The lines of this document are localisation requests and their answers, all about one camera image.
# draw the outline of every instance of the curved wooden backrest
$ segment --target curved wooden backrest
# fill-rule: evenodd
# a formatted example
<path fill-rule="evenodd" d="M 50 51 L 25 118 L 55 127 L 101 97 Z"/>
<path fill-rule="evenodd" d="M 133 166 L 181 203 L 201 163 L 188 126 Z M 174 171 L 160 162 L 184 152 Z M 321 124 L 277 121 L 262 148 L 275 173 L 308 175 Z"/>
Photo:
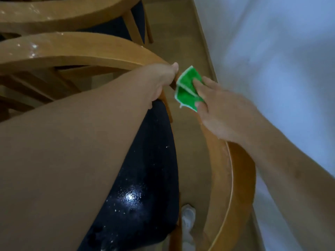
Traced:
<path fill-rule="evenodd" d="M 132 70 L 151 63 L 166 63 L 128 40 L 84 32 L 25 36 L 0 42 L 0 48 L 6 49 L 6 52 L 0 52 L 0 75 L 50 66 L 94 65 Z M 201 121 L 199 123 L 206 138 L 212 170 L 202 247 L 204 250 L 228 251 L 236 244 L 250 216 L 256 182 L 255 165 L 239 145 L 217 139 Z M 222 192 L 230 187 L 231 195 L 225 200 Z"/>
<path fill-rule="evenodd" d="M 123 15 L 139 1 L 0 2 L 0 32 L 28 35 L 89 28 Z"/>

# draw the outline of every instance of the green cleaning cloth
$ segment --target green cleaning cloth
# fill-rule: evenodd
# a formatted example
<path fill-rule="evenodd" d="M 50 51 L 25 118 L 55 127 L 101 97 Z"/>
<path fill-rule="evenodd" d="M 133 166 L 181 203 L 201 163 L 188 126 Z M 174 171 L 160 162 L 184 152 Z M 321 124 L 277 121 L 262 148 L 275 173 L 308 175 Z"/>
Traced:
<path fill-rule="evenodd" d="M 198 95 L 193 86 L 194 78 L 202 82 L 199 73 L 193 66 L 191 66 L 178 78 L 174 98 L 180 103 L 180 107 L 186 106 L 197 112 L 197 108 L 194 104 L 197 101 L 203 101 L 203 99 Z"/>

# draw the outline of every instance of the wet surface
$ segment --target wet surface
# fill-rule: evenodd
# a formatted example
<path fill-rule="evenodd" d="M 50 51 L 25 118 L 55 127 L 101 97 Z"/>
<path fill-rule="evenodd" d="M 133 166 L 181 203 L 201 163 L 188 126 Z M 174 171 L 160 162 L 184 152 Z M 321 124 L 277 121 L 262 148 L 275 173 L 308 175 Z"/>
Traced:
<path fill-rule="evenodd" d="M 176 150 L 169 117 L 158 100 L 78 250 L 132 250 L 161 242 L 174 229 L 178 211 Z"/>

